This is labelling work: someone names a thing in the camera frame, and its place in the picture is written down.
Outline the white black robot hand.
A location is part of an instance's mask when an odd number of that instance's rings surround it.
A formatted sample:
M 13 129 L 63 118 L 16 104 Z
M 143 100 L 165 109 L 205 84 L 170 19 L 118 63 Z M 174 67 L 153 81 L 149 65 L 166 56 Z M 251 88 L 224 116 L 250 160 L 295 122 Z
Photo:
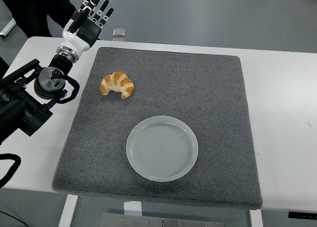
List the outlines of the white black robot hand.
M 70 56 L 76 61 L 95 44 L 113 13 L 113 8 L 105 12 L 109 0 L 105 0 L 98 7 L 100 1 L 84 0 L 80 8 L 73 13 L 63 29 L 63 41 L 56 50 L 57 54 Z

